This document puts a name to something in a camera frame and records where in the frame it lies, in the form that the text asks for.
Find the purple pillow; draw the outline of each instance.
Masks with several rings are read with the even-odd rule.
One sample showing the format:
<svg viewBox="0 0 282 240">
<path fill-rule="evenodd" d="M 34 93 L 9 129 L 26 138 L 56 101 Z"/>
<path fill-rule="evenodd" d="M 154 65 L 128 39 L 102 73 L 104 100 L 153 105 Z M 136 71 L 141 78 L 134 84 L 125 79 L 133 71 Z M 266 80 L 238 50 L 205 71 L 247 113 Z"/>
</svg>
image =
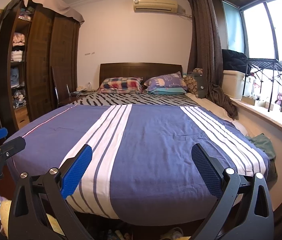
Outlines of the purple pillow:
<svg viewBox="0 0 282 240">
<path fill-rule="evenodd" d="M 188 89 L 182 79 L 180 72 L 150 78 L 144 83 L 144 85 L 148 87 L 148 91 L 155 90 L 156 88 L 183 88 L 184 90 Z"/>
</svg>

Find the black metal rack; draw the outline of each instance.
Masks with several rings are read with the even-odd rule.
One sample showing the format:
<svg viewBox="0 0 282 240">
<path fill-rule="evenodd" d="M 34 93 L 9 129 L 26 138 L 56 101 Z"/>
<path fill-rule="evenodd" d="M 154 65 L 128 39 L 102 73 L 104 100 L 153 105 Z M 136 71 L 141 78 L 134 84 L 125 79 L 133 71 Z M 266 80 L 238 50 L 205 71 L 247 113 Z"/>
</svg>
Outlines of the black metal rack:
<svg viewBox="0 0 282 240">
<path fill-rule="evenodd" d="M 268 78 L 272 82 L 271 97 L 270 97 L 270 102 L 269 102 L 269 105 L 268 105 L 268 112 L 270 112 L 272 96 L 273 96 L 274 81 L 276 81 L 282 87 L 282 84 L 280 83 L 280 81 L 282 82 L 282 63 L 279 62 L 277 59 L 270 59 L 270 58 L 246 58 L 246 59 L 242 59 L 242 60 L 246 63 L 244 87 L 243 87 L 242 95 L 244 95 L 246 78 L 249 77 L 249 76 L 252 76 L 254 74 L 261 81 L 261 87 L 260 87 L 260 93 L 261 93 L 262 83 L 264 82 L 263 81 L 263 75 L 264 75 L 266 78 Z M 252 70 L 252 68 L 255 68 L 255 69 L 257 69 L 257 71 L 255 71 L 255 72 L 251 71 L 250 74 L 247 74 L 248 67 L 250 67 L 251 70 Z M 265 69 L 272 69 L 273 70 L 272 78 L 269 78 L 267 75 L 265 75 L 263 73 L 263 70 L 265 70 Z"/>
</svg>

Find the silver bolt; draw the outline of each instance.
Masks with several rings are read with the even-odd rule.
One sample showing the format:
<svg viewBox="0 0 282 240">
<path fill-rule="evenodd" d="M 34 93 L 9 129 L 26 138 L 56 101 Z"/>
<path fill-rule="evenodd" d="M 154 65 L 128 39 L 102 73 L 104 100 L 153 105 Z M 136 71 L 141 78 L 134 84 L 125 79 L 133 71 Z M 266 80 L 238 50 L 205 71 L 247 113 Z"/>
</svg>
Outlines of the silver bolt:
<svg viewBox="0 0 282 240">
<path fill-rule="evenodd" d="M 57 172 L 58 172 L 58 169 L 57 169 L 57 168 L 52 168 L 51 170 L 49 170 L 49 173 L 50 173 L 51 175 L 56 174 Z"/>
<path fill-rule="evenodd" d="M 227 168 L 225 171 L 227 174 L 230 174 L 230 175 L 234 174 L 234 169 L 232 168 Z"/>
<path fill-rule="evenodd" d="M 20 174 L 20 178 L 24 179 L 28 176 L 28 174 L 26 172 L 23 172 Z"/>
<path fill-rule="evenodd" d="M 256 177 L 257 177 L 258 179 L 263 179 L 263 174 L 262 174 L 262 173 L 257 172 L 255 175 L 256 175 Z"/>
</svg>

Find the air conditioner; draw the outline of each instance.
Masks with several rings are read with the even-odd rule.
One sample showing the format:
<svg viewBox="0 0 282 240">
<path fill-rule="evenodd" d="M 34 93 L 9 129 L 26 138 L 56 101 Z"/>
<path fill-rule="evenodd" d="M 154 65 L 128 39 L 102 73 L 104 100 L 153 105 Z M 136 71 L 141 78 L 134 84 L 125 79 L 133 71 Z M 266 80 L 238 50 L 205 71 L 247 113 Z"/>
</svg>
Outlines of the air conditioner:
<svg viewBox="0 0 282 240">
<path fill-rule="evenodd" d="M 175 0 L 134 0 L 135 12 L 177 13 L 178 3 Z"/>
</svg>

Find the window sill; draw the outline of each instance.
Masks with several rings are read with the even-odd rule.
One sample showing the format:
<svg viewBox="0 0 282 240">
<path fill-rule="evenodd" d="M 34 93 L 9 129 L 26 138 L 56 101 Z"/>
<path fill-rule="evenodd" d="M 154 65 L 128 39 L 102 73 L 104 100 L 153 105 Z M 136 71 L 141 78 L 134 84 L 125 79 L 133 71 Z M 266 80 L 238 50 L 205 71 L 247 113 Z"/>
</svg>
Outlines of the window sill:
<svg viewBox="0 0 282 240">
<path fill-rule="evenodd" d="M 265 122 L 273 125 L 282 132 L 282 112 L 280 111 L 270 111 L 267 108 L 261 106 L 252 106 L 238 99 L 231 98 L 233 105 L 238 108 L 244 109 L 249 113 L 259 117 Z"/>
</svg>

